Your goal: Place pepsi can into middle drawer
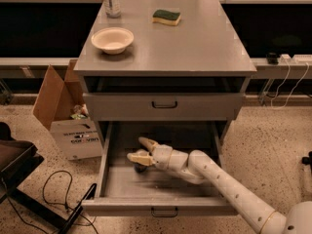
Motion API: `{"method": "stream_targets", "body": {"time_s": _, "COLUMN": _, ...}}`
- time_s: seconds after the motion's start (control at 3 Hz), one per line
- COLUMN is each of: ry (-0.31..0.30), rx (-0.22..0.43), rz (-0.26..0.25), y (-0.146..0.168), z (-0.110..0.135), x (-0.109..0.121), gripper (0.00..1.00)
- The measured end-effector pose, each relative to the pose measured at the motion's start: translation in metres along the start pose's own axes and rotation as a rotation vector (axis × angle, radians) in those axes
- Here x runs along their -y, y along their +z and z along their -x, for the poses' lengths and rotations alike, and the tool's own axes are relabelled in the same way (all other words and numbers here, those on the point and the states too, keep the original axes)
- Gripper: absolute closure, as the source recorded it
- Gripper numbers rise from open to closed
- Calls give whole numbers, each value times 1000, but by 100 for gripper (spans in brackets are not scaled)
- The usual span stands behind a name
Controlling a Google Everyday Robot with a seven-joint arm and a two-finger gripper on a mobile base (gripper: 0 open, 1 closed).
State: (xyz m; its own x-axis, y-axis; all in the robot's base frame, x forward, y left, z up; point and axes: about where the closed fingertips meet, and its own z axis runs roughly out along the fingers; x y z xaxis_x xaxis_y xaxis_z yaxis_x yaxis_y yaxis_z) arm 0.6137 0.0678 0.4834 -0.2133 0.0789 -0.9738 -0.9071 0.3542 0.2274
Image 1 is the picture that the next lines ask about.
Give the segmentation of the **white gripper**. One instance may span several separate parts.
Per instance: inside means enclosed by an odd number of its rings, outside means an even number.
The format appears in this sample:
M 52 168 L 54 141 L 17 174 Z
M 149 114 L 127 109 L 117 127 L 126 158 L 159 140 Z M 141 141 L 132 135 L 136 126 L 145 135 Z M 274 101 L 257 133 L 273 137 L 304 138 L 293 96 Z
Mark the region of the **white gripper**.
M 138 163 L 146 167 L 154 164 L 155 167 L 160 170 L 166 170 L 168 168 L 173 152 L 173 149 L 170 146 L 158 144 L 157 141 L 143 136 L 140 136 L 138 141 L 149 152 L 152 152 L 152 156 L 147 151 L 139 149 L 136 152 L 127 154 L 127 158 L 131 162 Z

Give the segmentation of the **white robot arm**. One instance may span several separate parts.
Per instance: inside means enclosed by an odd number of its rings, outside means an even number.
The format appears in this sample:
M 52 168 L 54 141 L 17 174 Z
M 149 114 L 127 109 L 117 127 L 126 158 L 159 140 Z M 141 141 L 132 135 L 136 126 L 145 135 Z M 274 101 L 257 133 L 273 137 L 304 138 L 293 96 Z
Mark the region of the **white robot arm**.
M 141 136 L 145 149 L 127 158 L 145 167 L 154 166 L 194 184 L 209 181 L 256 234 L 312 234 L 312 202 L 293 206 L 287 216 L 258 198 L 201 150 L 189 154 Z

